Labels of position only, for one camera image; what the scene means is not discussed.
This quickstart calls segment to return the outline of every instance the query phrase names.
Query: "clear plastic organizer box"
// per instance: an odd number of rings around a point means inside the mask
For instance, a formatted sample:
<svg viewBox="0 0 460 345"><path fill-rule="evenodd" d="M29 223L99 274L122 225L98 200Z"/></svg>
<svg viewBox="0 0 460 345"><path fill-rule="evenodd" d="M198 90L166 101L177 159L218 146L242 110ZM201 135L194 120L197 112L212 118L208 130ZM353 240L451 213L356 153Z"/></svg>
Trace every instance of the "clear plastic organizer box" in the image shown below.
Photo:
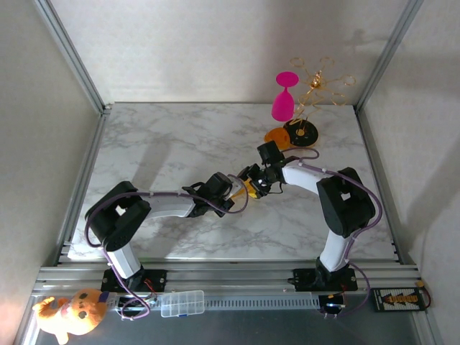
<svg viewBox="0 0 460 345"><path fill-rule="evenodd" d="M161 297L161 316L171 318L204 313L204 292L165 293Z"/></svg>

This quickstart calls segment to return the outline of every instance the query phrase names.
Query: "yellow object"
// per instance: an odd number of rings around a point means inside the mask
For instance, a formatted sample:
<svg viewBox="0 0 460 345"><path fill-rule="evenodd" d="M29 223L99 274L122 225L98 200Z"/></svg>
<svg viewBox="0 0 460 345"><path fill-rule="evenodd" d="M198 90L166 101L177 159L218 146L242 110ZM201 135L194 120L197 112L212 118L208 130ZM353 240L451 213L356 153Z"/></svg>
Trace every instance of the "yellow object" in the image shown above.
<svg viewBox="0 0 460 345"><path fill-rule="evenodd" d="M247 180L244 181L244 185L247 188L247 192L248 192L249 196L251 198L257 199L256 190L252 187L251 183L249 183L250 181L251 181L251 179L248 178ZM245 193L244 189L241 189L238 193L233 195L231 198L233 199L233 198L235 198L237 196L240 196L243 193Z"/></svg>
<svg viewBox="0 0 460 345"><path fill-rule="evenodd" d="M51 308L54 297L49 297L33 306L38 326L54 334L59 345L69 341L68 334L81 336L94 330L104 319L109 293L95 289L83 289L71 300L60 298L58 308Z"/></svg>
<svg viewBox="0 0 460 345"><path fill-rule="evenodd" d="M283 127L272 129L270 132L266 133L264 141L274 141L280 150L286 150L291 147L288 131Z"/></svg>

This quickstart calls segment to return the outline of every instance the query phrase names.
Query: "marble surface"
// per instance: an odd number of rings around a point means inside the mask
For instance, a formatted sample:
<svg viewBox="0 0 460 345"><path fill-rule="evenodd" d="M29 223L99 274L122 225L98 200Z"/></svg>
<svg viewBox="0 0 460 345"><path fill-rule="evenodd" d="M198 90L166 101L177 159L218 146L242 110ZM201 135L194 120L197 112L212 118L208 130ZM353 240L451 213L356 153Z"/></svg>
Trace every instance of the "marble surface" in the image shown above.
<svg viewBox="0 0 460 345"><path fill-rule="evenodd" d="M266 104L116 103L108 120L69 258L101 257L83 238L84 213L122 180L140 190L177 190L213 173L237 174L260 164L256 147L280 125ZM324 106L310 119L320 132L313 162L331 170L354 167L376 190L353 108ZM328 234L319 199L295 186L249 200L238 215L145 221L132 239L139 257L176 259L315 259ZM234 209L244 202L241 197ZM385 218L362 234L351 257L392 259Z"/></svg>

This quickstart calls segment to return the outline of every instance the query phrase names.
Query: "black round base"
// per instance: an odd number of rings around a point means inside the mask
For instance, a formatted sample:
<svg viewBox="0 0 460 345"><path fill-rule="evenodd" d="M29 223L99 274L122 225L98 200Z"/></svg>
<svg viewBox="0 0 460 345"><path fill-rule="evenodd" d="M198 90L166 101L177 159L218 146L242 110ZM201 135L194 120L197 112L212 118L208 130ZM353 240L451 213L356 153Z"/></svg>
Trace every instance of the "black round base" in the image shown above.
<svg viewBox="0 0 460 345"><path fill-rule="evenodd" d="M286 122L284 128L289 134L290 143L292 145L309 147L313 146L318 141L319 133L314 124L306 120L300 120L294 124L290 124L291 121Z"/></svg>

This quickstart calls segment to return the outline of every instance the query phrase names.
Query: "white wall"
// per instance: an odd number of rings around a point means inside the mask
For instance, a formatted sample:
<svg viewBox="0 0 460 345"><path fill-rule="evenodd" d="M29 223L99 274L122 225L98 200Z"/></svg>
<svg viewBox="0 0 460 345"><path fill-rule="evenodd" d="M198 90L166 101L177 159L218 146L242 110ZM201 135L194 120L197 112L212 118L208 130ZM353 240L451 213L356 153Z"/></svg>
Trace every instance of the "white wall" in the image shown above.
<svg viewBox="0 0 460 345"><path fill-rule="evenodd" d="M328 78L356 76L353 88L332 87L355 104L407 0L52 3L106 103L269 103L291 58L313 71L328 55L336 60Z"/></svg>
<svg viewBox="0 0 460 345"><path fill-rule="evenodd" d="M0 344L54 249L96 113L31 0L0 0Z"/></svg>
<svg viewBox="0 0 460 345"><path fill-rule="evenodd" d="M366 106L446 344L460 344L460 2L425 1Z"/></svg>

